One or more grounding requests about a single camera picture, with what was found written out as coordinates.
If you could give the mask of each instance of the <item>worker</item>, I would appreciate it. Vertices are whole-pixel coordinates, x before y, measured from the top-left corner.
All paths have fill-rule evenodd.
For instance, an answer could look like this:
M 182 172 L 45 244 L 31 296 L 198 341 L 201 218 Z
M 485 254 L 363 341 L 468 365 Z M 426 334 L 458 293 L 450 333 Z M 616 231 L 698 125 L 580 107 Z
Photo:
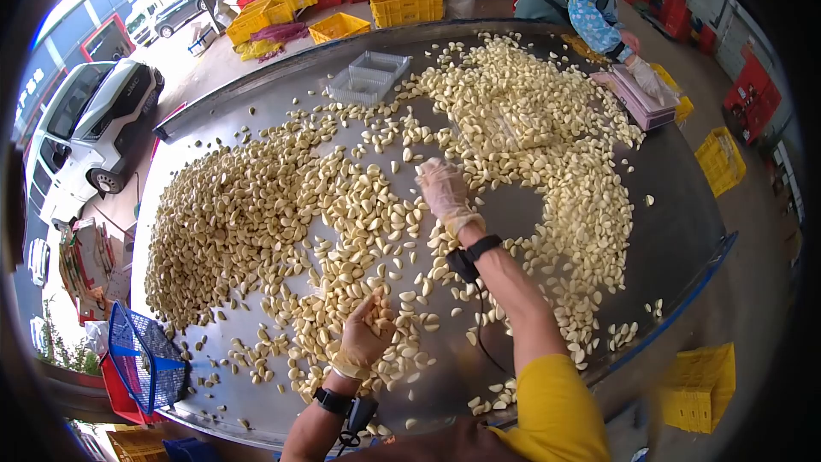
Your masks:
M 590 49 L 627 65 L 639 86 L 663 105 L 675 96 L 641 57 L 639 38 L 618 22 L 616 0 L 518 0 L 516 18 L 572 26 Z
M 431 212 L 463 247 L 481 251 L 475 269 L 510 319 L 518 427 L 502 432 L 481 426 L 473 418 L 459 418 L 439 431 L 391 437 L 343 458 L 349 462 L 608 460 L 601 413 L 568 356 L 556 318 L 539 288 L 510 253 L 491 240 L 495 236 L 487 236 L 484 219 L 467 205 L 467 188 L 458 167 L 432 158 L 422 163 L 421 169 L 417 182 Z M 342 348 L 331 361 L 334 370 L 323 383 L 324 389 L 353 398 L 360 379 L 351 375 L 367 377 L 371 365 L 389 345 L 393 329 L 377 337 L 363 323 L 374 306 L 368 299 L 348 317 Z M 454 349 L 471 347 L 466 343 Z M 324 460 L 343 420 L 343 415 L 314 401 L 294 422 L 282 462 Z

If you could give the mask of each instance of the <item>stainless steel table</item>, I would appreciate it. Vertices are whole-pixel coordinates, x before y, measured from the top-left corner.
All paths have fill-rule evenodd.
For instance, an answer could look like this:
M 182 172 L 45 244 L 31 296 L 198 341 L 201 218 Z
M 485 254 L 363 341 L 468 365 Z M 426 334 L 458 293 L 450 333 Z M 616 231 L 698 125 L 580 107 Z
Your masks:
M 521 41 L 525 44 L 533 42 L 535 47 L 532 51 L 537 56 L 546 57 L 550 50 L 565 53 L 561 48 L 560 37 L 549 36 L 550 29 L 544 24 L 504 19 L 439 22 L 379 30 L 305 50 L 258 69 L 176 113 L 155 130 L 165 142 L 160 143 L 146 181 L 137 227 L 131 289 L 131 303 L 135 310 L 140 313 L 149 312 L 145 305 L 143 283 L 151 225 L 160 193 L 170 183 L 170 173 L 183 167 L 186 161 L 201 156 L 206 151 L 204 144 L 207 141 L 220 137 L 226 142 L 236 143 L 233 133 L 241 125 L 248 125 L 257 138 L 256 134 L 262 128 L 281 124 L 289 119 L 286 111 L 297 107 L 310 110 L 325 103 L 328 99 L 321 97 L 319 92 L 328 83 L 327 74 L 337 73 L 364 50 L 414 56 L 409 72 L 420 74 L 426 67 L 435 64 L 435 59 L 424 56 L 424 50 L 429 49 L 432 42 L 442 45 L 443 41 L 463 41 L 466 46 L 478 46 L 476 34 L 483 31 L 522 33 Z M 572 50 L 567 54 L 570 63 L 580 64 L 584 71 L 598 69 L 590 68 Z M 315 90 L 317 93 L 309 96 L 308 90 Z M 300 99 L 296 107 L 292 105 L 294 97 Z M 385 97 L 385 101 L 390 102 L 392 99 L 393 91 Z M 434 115 L 431 112 L 429 99 L 416 98 L 403 102 L 403 108 L 405 103 L 415 107 L 415 116 L 422 125 L 428 125 L 434 131 L 447 126 L 445 115 Z M 254 115 L 249 113 L 251 106 L 256 109 Z M 351 122 L 350 128 L 340 128 L 332 143 L 346 145 L 350 150 L 360 142 L 363 129 L 364 125 Z M 194 147 L 197 139 L 203 142 L 201 148 Z M 415 172 L 410 168 L 403 168 L 398 175 L 387 172 L 389 161 L 400 160 L 401 152 L 402 147 L 393 144 L 382 155 L 369 151 L 361 162 L 364 166 L 370 163 L 382 166 L 391 180 L 392 191 L 400 198 L 413 200 L 416 195 L 411 193 L 411 189 L 416 188 L 413 180 Z M 414 146 L 414 152 L 425 157 L 441 156 L 435 145 L 418 144 Z M 594 354 L 586 359 L 590 365 L 583 373 L 583 378 L 591 384 L 633 357 L 666 328 L 703 287 L 732 243 L 732 238 L 725 236 L 713 193 L 675 125 L 669 124 L 650 132 L 640 151 L 629 151 L 626 146 L 618 147 L 615 160 L 626 157 L 628 152 L 635 172 L 628 174 L 626 166 L 617 165 L 622 182 L 630 190 L 631 199 L 636 203 L 633 213 L 635 228 L 629 239 L 631 246 L 627 252 L 626 290 L 615 295 L 605 293 L 597 318 L 602 328 L 602 341 L 607 336 L 606 329 L 610 323 L 637 321 L 641 329 L 631 344 L 616 354 L 608 352 L 607 342 L 600 343 Z M 653 207 L 645 207 L 640 199 L 647 193 L 655 197 Z M 539 222 L 542 206 L 541 199 L 533 190 L 507 186 L 486 192 L 482 198 L 486 203 L 480 211 L 487 219 L 489 231 L 498 233 L 503 238 L 513 239 L 533 233 L 534 224 Z M 515 210 L 516 214 L 511 214 L 511 210 Z M 425 243 L 433 225 L 433 217 L 426 215 L 421 228 L 423 234 L 416 240 L 419 244 L 416 249 L 416 265 L 410 264 L 406 250 L 402 254 L 405 262 L 405 269 L 402 271 L 404 278 L 395 283 L 395 290 L 406 290 L 403 287 L 411 289 L 414 275 L 430 268 L 432 258 Z M 309 235 L 310 238 L 314 235 L 322 235 L 331 240 L 336 238 L 334 232 L 321 221 L 312 223 Z M 306 279 L 306 276 L 290 277 L 287 282 L 292 291 L 302 294 Z M 192 352 L 193 379 L 197 376 L 207 378 L 212 372 L 218 372 L 221 383 L 207 391 L 200 387 L 196 395 L 187 396 L 173 409 L 165 409 L 162 413 L 212 435 L 276 449 L 282 445 L 295 417 L 305 406 L 300 396 L 290 390 L 290 381 L 286 376 L 287 357 L 280 356 L 276 360 L 269 358 L 268 366 L 275 372 L 275 376 L 272 382 L 260 385 L 253 385 L 247 372 L 234 376 L 226 367 L 214 369 L 209 362 L 209 358 L 219 360 L 226 357 L 232 337 L 248 340 L 248 344 L 256 337 L 258 323 L 272 323 L 257 305 L 255 296 L 260 295 L 252 293 L 246 299 L 246 302 L 253 304 L 250 312 L 241 308 L 223 309 L 228 321 L 206 327 L 189 326 L 186 329 L 189 344 L 198 341 L 202 334 L 209 337 L 202 351 Z M 405 432 L 404 422 L 409 417 L 419 420 L 414 432 L 426 432 L 446 424 L 456 415 L 469 414 L 466 406 L 469 399 L 483 395 L 488 400 L 493 400 L 487 386 L 504 382 L 508 378 L 487 360 L 478 347 L 471 346 L 464 335 L 467 328 L 474 325 L 473 313 L 478 311 L 478 301 L 454 303 L 448 289 L 441 286 L 434 289 L 428 298 L 429 306 L 418 308 L 418 311 L 438 313 L 443 319 L 442 328 L 436 333 L 422 332 L 421 344 L 422 349 L 436 357 L 438 363 L 424 371 L 422 377 L 412 384 L 416 394 L 413 402 L 407 400 L 408 390 L 411 388 L 407 384 L 398 385 L 393 393 L 383 390 L 379 395 L 380 406 L 375 423 L 385 424 L 395 432 Z M 652 319 L 645 312 L 644 304 L 653 303 L 658 298 L 664 298 L 665 317 Z M 450 310 L 456 306 L 464 308 L 465 313 L 450 318 Z M 482 334 L 488 351 L 512 373 L 512 339 L 504 334 L 503 325 L 489 325 L 483 329 Z M 284 395 L 278 393 L 278 383 L 287 388 Z M 206 398 L 206 392 L 214 397 Z M 216 410 L 219 405 L 226 405 L 227 411 L 219 413 Z M 216 414 L 218 419 L 211 421 L 201 411 Z M 515 421 L 516 414 L 516 407 L 511 406 L 507 410 L 493 411 L 488 415 L 488 420 L 492 424 L 507 424 Z M 247 419 L 251 430 L 246 431 L 240 426 L 238 418 Z

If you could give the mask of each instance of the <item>yellow shirt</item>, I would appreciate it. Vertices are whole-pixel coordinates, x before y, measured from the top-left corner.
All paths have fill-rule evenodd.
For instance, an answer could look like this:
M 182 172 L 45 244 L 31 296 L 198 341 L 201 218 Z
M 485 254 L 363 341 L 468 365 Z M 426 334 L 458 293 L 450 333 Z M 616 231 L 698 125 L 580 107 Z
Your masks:
M 517 379 L 519 426 L 490 429 L 531 462 L 610 460 L 604 421 L 567 355 L 531 361 Z

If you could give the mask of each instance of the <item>warehouse floor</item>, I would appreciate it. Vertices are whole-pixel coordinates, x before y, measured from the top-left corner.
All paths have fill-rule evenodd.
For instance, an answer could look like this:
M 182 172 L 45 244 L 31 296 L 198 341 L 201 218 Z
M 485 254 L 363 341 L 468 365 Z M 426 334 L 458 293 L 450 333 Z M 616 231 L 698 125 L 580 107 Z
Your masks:
M 301 20 L 311 24 L 338 10 L 369 18 L 368 5 L 362 3 L 327 9 L 319 15 Z M 477 0 L 475 11 L 480 17 L 510 16 L 511 0 Z M 682 133 L 695 150 L 712 128 L 724 125 L 720 107 L 732 85 L 730 79 L 713 59 L 691 47 L 667 41 L 624 3 L 620 5 L 620 20 L 639 36 L 642 57 L 660 63 L 693 101 L 694 113 L 682 127 Z M 181 39 L 180 35 L 161 41 L 172 42 L 175 38 Z M 292 41 L 286 46 L 286 54 L 291 55 L 310 46 L 313 46 L 310 38 Z M 176 57 L 186 59 L 181 63 L 181 59 L 160 57 L 155 63 L 163 72 L 166 71 L 164 65 L 170 66 L 168 86 L 160 101 L 159 118 L 182 102 L 192 101 L 259 67 L 254 60 L 241 62 L 239 56 L 231 51 L 231 43 L 225 36 L 214 42 L 199 59 L 189 60 L 187 53 Z M 181 65 L 187 65 L 188 71 L 180 70 L 185 69 Z M 727 232 L 739 232 L 724 265 L 671 328 L 630 363 L 594 387 L 594 395 L 604 417 L 614 418 L 608 424 L 613 460 L 627 461 L 642 446 L 650 446 L 650 457 L 656 460 L 715 457 L 748 413 L 762 384 L 786 319 L 790 298 L 789 267 L 779 238 L 780 217 L 764 164 L 753 151 L 741 150 L 747 165 L 746 176 L 739 185 L 717 199 Z M 123 193 L 95 201 L 95 206 L 121 225 L 134 221 L 132 210 L 136 190 L 140 189 L 141 192 L 141 186 L 145 184 L 149 155 L 150 147 L 146 147 L 146 157 L 139 166 L 138 182 L 131 180 Z M 675 179 L 676 176 L 670 175 L 669 178 Z M 93 207 L 86 210 L 96 214 Z M 735 343 L 736 391 L 722 422 L 712 435 L 658 426 L 652 419 L 650 424 L 657 426 L 652 426 L 653 434 L 650 435 L 647 426 L 635 427 L 633 409 L 619 414 L 625 404 L 642 398 L 651 389 L 677 351 L 729 341 Z M 170 435 L 192 434 L 187 428 L 176 424 L 166 425 L 165 428 Z M 198 432 L 193 434 L 204 438 Z M 209 440 L 214 442 L 226 460 L 271 457 L 270 452 L 265 450 L 239 447 L 210 437 Z

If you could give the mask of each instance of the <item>license plate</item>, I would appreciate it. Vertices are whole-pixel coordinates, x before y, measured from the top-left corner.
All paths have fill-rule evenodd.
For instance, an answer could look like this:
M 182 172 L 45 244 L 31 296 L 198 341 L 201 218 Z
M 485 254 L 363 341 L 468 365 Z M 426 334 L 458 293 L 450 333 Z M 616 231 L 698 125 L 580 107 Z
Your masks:
M 157 91 L 154 90 L 149 94 L 149 97 L 145 99 L 145 103 L 143 104 L 143 112 L 147 113 L 149 110 L 154 107 L 154 104 L 157 103 Z

